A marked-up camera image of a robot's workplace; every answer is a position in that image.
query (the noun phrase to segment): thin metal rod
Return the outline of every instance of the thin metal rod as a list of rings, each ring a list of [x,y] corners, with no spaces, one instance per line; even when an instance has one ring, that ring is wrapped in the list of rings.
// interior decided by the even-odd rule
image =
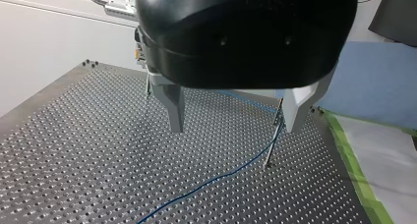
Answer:
[[[264,162],[264,169],[269,167],[270,157],[272,156],[272,152],[273,152],[273,149],[275,148],[275,145],[276,145],[276,140],[273,141],[272,145],[269,148],[268,156]]]
[[[283,101],[283,99],[281,98],[279,100],[279,105],[278,105],[278,109],[276,110],[276,115],[275,115],[274,121],[276,121],[276,118],[278,118],[279,120],[283,120],[280,117],[281,107],[282,107],[282,101]],[[273,143],[270,145],[267,158],[265,159],[265,162],[264,162],[264,169],[266,169],[266,168],[269,167],[270,158],[272,157],[272,152],[273,152],[273,149],[275,148],[276,141],[277,141],[277,138],[276,137],[278,137],[277,133],[280,131],[280,128],[283,127],[283,122],[278,122],[277,125],[278,126],[276,127],[276,131],[275,131],[275,133],[273,135],[273,138],[272,138],[273,139]]]
[[[146,95],[150,95],[150,79],[149,79],[149,74],[147,75],[147,86],[145,88],[145,94]]]

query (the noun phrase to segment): black cover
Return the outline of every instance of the black cover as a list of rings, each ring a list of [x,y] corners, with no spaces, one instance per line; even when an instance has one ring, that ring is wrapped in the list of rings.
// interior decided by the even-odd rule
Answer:
[[[292,88],[336,64],[357,0],[136,0],[148,65],[199,88]]]
[[[417,46],[417,0],[383,0],[369,30]]]

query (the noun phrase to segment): green tape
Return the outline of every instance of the green tape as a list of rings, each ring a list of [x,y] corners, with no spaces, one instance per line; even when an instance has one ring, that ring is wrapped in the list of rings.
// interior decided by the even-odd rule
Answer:
[[[359,197],[369,219],[373,224],[392,224],[392,219],[389,217],[383,204],[376,199],[371,186],[366,180],[342,127],[331,113],[327,110],[324,112],[333,133],[337,150],[346,166],[356,195]]]

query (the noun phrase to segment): metal table surface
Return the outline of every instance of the metal table surface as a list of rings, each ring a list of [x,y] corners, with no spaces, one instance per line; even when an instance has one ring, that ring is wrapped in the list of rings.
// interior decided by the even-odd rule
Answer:
[[[276,99],[197,89],[185,89],[185,133],[171,134],[144,73],[91,63],[0,119],[0,223],[135,223],[272,136]],[[369,223],[317,110],[280,137],[271,162],[147,223]]]

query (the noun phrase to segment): blue cable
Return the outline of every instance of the blue cable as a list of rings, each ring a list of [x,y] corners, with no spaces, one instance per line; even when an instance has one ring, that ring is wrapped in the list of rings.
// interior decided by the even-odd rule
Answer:
[[[261,157],[261,155],[263,155],[265,153],[265,151],[267,151],[269,149],[269,147],[273,144],[276,143],[276,140],[278,139],[279,135],[281,134],[281,131],[283,129],[283,121],[280,122],[279,126],[277,127],[277,133],[274,134],[274,138],[272,139],[272,141],[268,144],[268,146],[266,146],[263,150],[261,150],[261,152],[259,152],[255,157],[253,157],[251,160],[249,160],[248,162],[246,162],[245,164],[243,164],[242,166],[240,166],[239,168],[235,169],[234,171],[230,172],[230,173],[226,173],[224,175],[212,178],[211,180],[208,180],[207,182],[203,183],[202,185],[199,185],[198,187],[194,188],[193,190],[191,190],[190,192],[183,194],[181,196],[178,196],[168,202],[166,202],[165,204],[163,204],[162,206],[158,207],[157,209],[155,209],[153,212],[151,212],[150,214],[148,214],[147,216],[145,216],[144,218],[142,218],[138,224],[144,223],[145,221],[148,220],[148,218],[154,216],[158,211],[160,211],[162,208],[166,207],[167,205],[181,199],[184,198],[186,196],[192,195],[193,193],[197,192],[198,190],[200,190],[201,188],[209,185],[210,183],[216,182],[222,178],[225,177],[229,177],[234,175],[235,173],[239,172],[240,170],[244,169],[245,167],[249,166],[252,162],[254,162],[257,158]]]

